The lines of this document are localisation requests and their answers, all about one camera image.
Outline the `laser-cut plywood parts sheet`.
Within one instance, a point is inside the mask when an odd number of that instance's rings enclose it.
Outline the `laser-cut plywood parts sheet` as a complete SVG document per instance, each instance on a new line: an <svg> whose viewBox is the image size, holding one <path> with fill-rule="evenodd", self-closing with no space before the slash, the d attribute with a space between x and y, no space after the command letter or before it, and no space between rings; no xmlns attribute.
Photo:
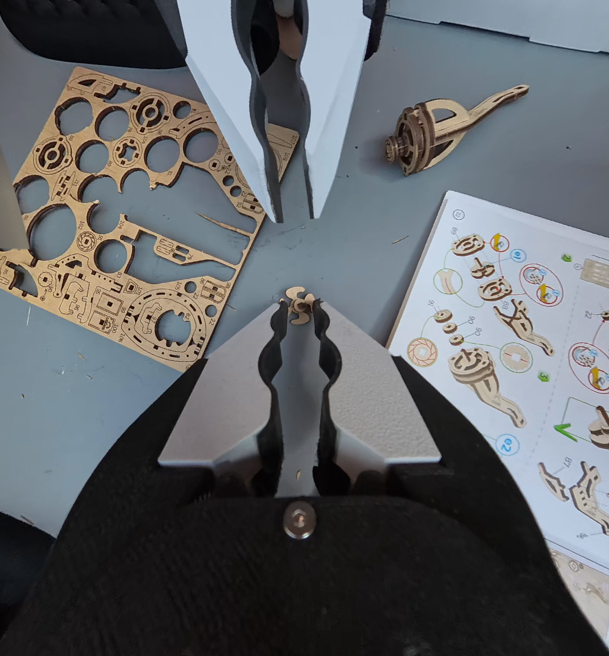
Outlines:
<svg viewBox="0 0 609 656"><path fill-rule="evenodd" d="M120 214L97 232L99 201L83 200L87 184L109 177L119 191L128 176L148 174L150 189L169 188L186 166L212 176L252 231L213 218L249 239L237 264L180 243ZM48 201L22 220L30 235L50 211L68 208L75 236L66 253L42 258L29 249L0 250L0 289L109 340L185 372L203 357L266 213L204 103L87 68L74 68L52 114L14 179L49 187ZM137 238L154 237L153 252L180 267L215 262L233 271L152 284L129 274Z"/></svg>

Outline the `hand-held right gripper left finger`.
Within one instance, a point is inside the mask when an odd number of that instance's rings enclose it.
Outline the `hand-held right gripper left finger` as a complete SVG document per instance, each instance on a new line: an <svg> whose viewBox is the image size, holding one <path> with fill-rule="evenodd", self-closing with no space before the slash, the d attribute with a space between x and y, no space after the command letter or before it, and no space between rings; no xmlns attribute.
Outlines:
<svg viewBox="0 0 609 656"><path fill-rule="evenodd" d="M288 304L267 308L207 358L158 462L233 474L275 496L284 459L273 379L282 366Z"/></svg>

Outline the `wooden lever drum assembly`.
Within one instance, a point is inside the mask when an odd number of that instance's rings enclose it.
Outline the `wooden lever drum assembly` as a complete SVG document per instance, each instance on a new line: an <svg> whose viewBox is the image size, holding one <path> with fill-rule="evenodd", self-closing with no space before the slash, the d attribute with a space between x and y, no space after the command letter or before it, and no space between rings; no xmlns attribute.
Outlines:
<svg viewBox="0 0 609 656"><path fill-rule="evenodd" d="M386 158L389 163L399 162L405 176L431 168L445 159L471 128L528 91L528 85L514 86L469 110L450 99L407 107L399 116L395 133L385 141Z"/></svg>

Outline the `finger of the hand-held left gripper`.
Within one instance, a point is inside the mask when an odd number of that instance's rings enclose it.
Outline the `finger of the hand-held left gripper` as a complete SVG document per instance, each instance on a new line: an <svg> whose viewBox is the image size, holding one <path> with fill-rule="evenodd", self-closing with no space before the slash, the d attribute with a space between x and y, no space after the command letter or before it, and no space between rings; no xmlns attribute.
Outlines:
<svg viewBox="0 0 609 656"><path fill-rule="evenodd" d="M296 71L308 113L303 166L311 218L319 218L338 168L371 19L362 1L296 1L302 51Z"/></svg>
<svg viewBox="0 0 609 656"><path fill-rule="evenodd" d="M283 222L266 97L252 54L255 1L177 1L186 63L268 217Z"/></svg>

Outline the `small wooden propeller part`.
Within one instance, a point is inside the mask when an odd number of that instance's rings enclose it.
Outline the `small wooden propeller part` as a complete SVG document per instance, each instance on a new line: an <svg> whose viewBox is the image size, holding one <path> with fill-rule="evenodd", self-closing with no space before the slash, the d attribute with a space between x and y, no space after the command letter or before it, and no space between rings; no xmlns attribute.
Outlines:
<svg viewBox="0 0 609 656"><path fill-rule="evenodd" d="M286 299L280 301L288 302L287 319L291 325L305 325L312 320L314 315L314 303L320 301L312 293L307 292L303 286L293 286L285 291Z"/></svg>

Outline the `white cardboard tray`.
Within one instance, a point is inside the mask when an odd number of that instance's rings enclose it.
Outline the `white cardboard tray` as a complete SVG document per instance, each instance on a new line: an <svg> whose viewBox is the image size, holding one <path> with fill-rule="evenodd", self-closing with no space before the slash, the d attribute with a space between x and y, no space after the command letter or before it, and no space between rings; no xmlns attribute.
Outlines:
<svg viewBox="0 0 609 656"><path fill-rule="evenodd" d="M609 1L390 1L388 13L527 37L543 45L609 53Z"/></svg>

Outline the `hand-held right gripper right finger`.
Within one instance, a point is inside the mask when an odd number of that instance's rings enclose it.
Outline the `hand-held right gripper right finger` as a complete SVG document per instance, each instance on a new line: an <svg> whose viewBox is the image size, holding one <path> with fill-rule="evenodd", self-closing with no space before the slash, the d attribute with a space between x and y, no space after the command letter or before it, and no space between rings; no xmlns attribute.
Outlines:
<svg viewBox="0 0 609 656"><path fill-rule="evenodd" d="M365 472L438 463L441 454L389 351L314 301L323 390L314 483L320 496L349 493Z"/></svg>

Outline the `white instruction booklet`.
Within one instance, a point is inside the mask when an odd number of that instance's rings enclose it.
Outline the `white instruction booklet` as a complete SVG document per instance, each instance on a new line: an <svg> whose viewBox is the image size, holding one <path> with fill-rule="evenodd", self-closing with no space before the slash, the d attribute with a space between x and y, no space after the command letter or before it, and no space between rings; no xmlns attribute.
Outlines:
<svg viewBox="0 0 609 656"><path fill-rule="evenodd" d="M609 647L609 239L447 192L388 347L497 452Z"/></svg>

